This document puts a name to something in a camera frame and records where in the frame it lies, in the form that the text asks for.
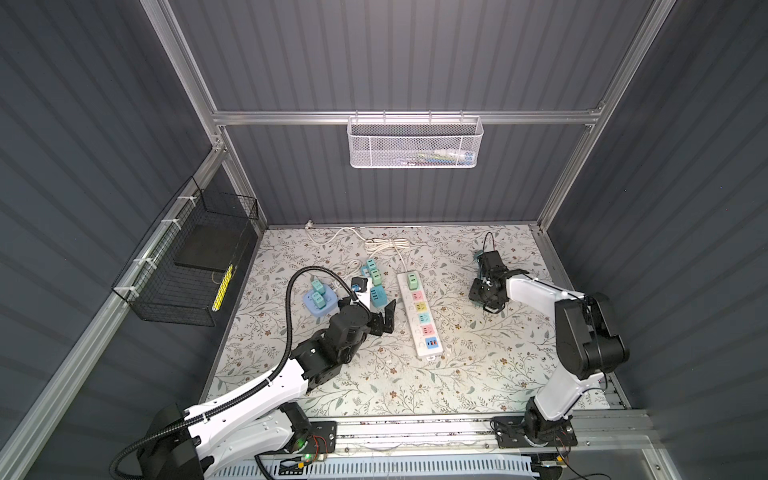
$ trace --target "black mounting plate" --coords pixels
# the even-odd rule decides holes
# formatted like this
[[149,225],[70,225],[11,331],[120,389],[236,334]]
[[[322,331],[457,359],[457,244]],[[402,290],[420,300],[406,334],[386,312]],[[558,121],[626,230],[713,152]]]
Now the black mounting plate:
[[317,435],[323,439],[319,440],[317,446],[310,436],[301,452],[288,452],[286,449],[274,450],[272,452],[264,452],[261,455],[285,455],[285,454],[298,454],[298,453],[314,453],[315,447],[317,447],[317,453],[333,453],[336,450],[336,422],[311,422],[312,430],[310,435]]
[[553,434],[551,440],[546,443],[533,443],[528,440],[523,428],[523,417],[519,415],[493,417],[491,425],[493,425],[496,442],[500,449],[523,449],[529,447],[557,447],[560,449],[578,445],[576,433],[571,426],[570,420],[563,423],[562,430],[558,431],[556,436]]

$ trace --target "white cable tray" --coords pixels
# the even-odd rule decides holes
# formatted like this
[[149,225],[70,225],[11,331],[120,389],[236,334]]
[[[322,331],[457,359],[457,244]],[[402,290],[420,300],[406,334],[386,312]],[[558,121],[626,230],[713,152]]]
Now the white cable tray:
[[[280,478],[279,461],[263,459],[264,466],[274,478]],[[403,457],[355,457],[328,458],[304,467],[300,474],[291,478],[418,478],[437,475],[473,478],[476,475],[488,477],[536,478],[538,473],[531,469],[531,458],[510,454],[477,455],[426,455]],[[263,480],[254,460],[244,460],[238,465],[223,468],[214,478],[238,478],[239,480]]]

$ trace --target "white wire mesh basket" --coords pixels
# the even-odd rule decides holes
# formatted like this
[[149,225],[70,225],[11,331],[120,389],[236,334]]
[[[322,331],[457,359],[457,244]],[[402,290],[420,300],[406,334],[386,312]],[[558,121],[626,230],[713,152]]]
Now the white wire mesh basket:
[[350,117],[349,163],[354,168],[472,168],[477,165],[482,122],[411,118],[384,123]]

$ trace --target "blue outlet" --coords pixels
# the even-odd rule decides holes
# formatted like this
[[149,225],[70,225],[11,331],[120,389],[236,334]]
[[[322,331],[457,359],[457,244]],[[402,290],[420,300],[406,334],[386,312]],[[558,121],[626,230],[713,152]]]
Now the blue outlet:
[[371,304],[376,308],[382,308],[387,304],[386,292],[381,285],[374,286],[371,289]]
[[306,309],[318,318],[327,315],[331,310],[335,309],[339,301],[336,292],[331,290],[329,286],[323,284],[323,289],[325,290],[325,293],[320,295],[315,291],[313,286],[309,292],[304,293],[301,297]]

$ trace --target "light blue socket base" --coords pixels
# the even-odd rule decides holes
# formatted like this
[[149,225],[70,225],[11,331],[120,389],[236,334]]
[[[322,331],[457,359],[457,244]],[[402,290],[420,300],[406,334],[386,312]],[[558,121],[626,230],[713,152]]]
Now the light blue socket base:
[[310,290],[309,292],[304,293],[304,295],[301,297],[301,299],[304,300],[304,306],[306,309],[309,310],[310,313],[312,313],[317,318],[327,315],[331,310],[335,309],[338,306],[337,302],[339,301],[339,297],[336,296],[336,292],[331,290],[331,287],[327,286],[325,283],[323,285],[326,288],[326,292],[323,294],[323,299],[325,299],[326,305],[322,309],[317,308],[315,303],[312,301],[312,294],[315,293],[315,290]]

